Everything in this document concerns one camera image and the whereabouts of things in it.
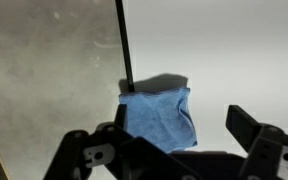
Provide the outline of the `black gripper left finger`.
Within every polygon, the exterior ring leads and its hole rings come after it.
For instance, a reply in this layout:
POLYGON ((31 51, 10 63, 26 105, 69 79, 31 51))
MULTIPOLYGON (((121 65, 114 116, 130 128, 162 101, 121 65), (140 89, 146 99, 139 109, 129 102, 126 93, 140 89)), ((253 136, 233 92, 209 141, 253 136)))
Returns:
POLYGON ((127 105, 120 104, 117 108, 114 123, 122 129, 126 129, 127 124, 127 105))

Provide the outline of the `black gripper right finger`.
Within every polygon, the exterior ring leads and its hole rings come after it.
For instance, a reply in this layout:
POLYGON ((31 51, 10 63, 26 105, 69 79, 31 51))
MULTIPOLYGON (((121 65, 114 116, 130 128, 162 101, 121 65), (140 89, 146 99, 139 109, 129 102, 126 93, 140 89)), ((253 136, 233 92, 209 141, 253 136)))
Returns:
POLYGON ((262 126, 238 105, 228 107, 225 126, 239 145, 247 152, 252 150, 262 126))

